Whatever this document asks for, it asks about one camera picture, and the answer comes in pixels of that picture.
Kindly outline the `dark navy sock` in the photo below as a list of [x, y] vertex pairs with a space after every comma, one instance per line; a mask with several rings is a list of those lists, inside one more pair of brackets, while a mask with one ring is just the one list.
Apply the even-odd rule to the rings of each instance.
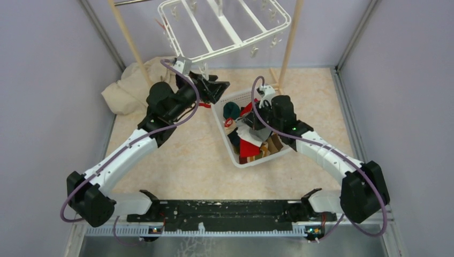
[[176, 81], [176, 86], [177, 86], [178, 90], [182, 89], [184, 86], [189, 85], [189, 83], [186, 81], [186, 77], [179, 73], [175, 75], [175, 81]]

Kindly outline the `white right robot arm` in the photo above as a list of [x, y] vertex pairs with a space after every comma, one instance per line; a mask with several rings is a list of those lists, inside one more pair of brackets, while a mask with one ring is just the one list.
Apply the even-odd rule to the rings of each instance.
[[316, 189], [304, 195], [301, 213], [305, 219], [314, 221], [330, 212], [362, 223], [389, 204], [381, 167], [374, 161], [352, 158], [327, 143], [310, 125], [297, 119], [289, 96], [275, 96], [265, 100], [263, 106], [256, 102], [244, 122], [255, 131], [271, 129], [283, 144], [312, 159], [340, 184], [337, 191]]

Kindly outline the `red plain sock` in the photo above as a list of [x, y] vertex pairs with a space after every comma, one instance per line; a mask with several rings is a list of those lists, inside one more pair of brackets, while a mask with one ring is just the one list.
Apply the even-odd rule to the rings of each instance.
[[256, 156], [262, 157], [262, 151], [259, 146], [253, 145], [252, 143], [241, 139], [239, 146], [239, 156], [243, 158]]

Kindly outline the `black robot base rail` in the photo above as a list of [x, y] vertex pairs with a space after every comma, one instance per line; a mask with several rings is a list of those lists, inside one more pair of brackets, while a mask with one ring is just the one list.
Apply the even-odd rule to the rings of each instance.
[[297, 237], [317, 240], [329, 225], [345, 222], [335, 213], [317, 214], [302, 200], [158, 200], [130, 224], [148, 224], [139, 237]]

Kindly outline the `white grey sock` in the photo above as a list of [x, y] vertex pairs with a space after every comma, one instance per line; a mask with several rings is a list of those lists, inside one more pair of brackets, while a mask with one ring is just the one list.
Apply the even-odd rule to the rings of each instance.
[[237, 134], [241, 138], [254, 146], [260, 147], [271, 135], [272, 131], [269, 128], [261, 130], [253, 130], [247, 125], [238, 127]]

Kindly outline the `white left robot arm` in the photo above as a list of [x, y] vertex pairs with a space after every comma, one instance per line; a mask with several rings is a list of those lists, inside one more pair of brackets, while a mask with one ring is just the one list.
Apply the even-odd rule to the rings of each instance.
[[175, 92], [164, 81], [153, 84], [146, 98], [145, 118], [128, 139], [106, 159], [84, 173], [72, 172], [66, 180], [68, 205], [94, 228], [117, 216], [141, 215], [152, 222], [161, 208], [148, 191], [113, 194], [116, 184], [146, 155], [158, 150], [173, 134], [186, 110], [203, 103], [216, 103], [230, 83], [216, 75], [190, 72], [176, 76]]

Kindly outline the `white plastic laundry basket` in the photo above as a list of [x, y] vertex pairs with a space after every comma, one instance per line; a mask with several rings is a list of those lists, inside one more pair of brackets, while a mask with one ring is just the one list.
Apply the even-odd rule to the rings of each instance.
[[251, 90], [246, 89], [222, 96], [211, 105], [229, 156], [239, 168], [270, 161], [292, 150], [270, 129], [253, 126], [253, 104], [259, 104], [260, 99], [255, 93], [251, 101]]

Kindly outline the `red snowflake sock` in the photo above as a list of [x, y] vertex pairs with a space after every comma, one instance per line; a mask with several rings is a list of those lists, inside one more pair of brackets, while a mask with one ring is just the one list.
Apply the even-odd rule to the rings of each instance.
[[255, 105], [255, 102], [250, 102], [247, 106], [245, 106], [244, 108], [241, 109], [241, 112], [240, 112], [240, 117], [245, 117], [247, 116], [249, 113], [251, 113], [253, 111], [253, 106]]

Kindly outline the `white plastic sock hanger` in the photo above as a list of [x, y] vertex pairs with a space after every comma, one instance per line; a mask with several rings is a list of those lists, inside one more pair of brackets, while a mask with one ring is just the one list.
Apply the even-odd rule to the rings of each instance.
[[175, 55], [201, 70], [226, 55], [255, 58], [276, 47], [292, 21], [278, 1], [164, 1], [157, 10]]

